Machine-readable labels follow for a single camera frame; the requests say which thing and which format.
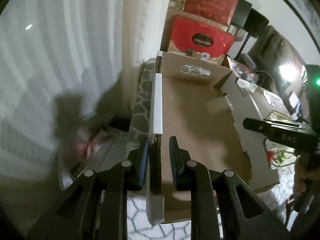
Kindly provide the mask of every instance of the cardboard flap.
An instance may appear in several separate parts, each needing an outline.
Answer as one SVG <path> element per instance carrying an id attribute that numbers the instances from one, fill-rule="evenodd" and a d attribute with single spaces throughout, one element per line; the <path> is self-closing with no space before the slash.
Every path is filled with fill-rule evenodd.
<path id="1" fill-rule="evenodd" d="M 150 194 L 150 164 L 147 170 L 147 196 L 146 196 L 147 218 L 151 225 L 156 226 L 164 222 L 164 197 Z"/>
<path id="2" fill-rule="evenodd" d="M 247 130 L 242 124 L 234 124 L 244 151 L 248 152 L 252 177 L 249 186 L 252 190 L 279 184 L 278 169 L 271 170 L 267 159 L 263 134 Z"/>
<path id="3" fill-rule="evenodd" d="M 238 86 L 239 78 L 235 73 L 231 73 L 226 82 L 221 87 L 221 92 L 227 95 L 232 105 L 232 116 L 235 123 L 242 124 L 246 117 L 262 119 L 259 109 L 257 108 L 252 96 L 243 94 Z"/>
<path id="4" fill-rule="evenodd" d="M 161 73 L 166 78 L 199 84 L 210 84 L 219 88 L 231 73 L 231 70 L 228 68 L 228 60 L 224 62 L 227 66 L 218 66 L 197 58 L 163 52 Z M 190 69 L 190 67 L 196 67 L 198 71 L 200 69 L 200 74 L 192 73 L 192 71 L 186 72 L 186 69 Z"/>

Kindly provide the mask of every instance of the sheer curtain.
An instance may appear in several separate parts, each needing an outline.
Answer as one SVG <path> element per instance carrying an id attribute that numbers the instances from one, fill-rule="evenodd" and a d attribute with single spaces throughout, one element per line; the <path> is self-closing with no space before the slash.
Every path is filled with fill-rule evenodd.
<path id="1" fill-rule="evenodd" d="M 169 0 L 10 0 L 0 15 L 0 204 L 26 235 L 58 192 L 57 142 L 97 111 L 130 116 Z"/>

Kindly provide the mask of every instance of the red gift bag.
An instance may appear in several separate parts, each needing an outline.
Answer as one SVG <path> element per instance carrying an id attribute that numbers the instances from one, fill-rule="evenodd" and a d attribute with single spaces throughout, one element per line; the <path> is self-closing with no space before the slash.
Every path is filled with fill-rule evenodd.
<path id="1" fill-rule="evenodd" d="M 230 25 L 239 0 L 186 0 L 184 11 Z"/>
<path id="2" fill-rule="evenodd" d="M 234 40 L 219 28 L 177 16 L 168 51 L 221 65 Z"/>

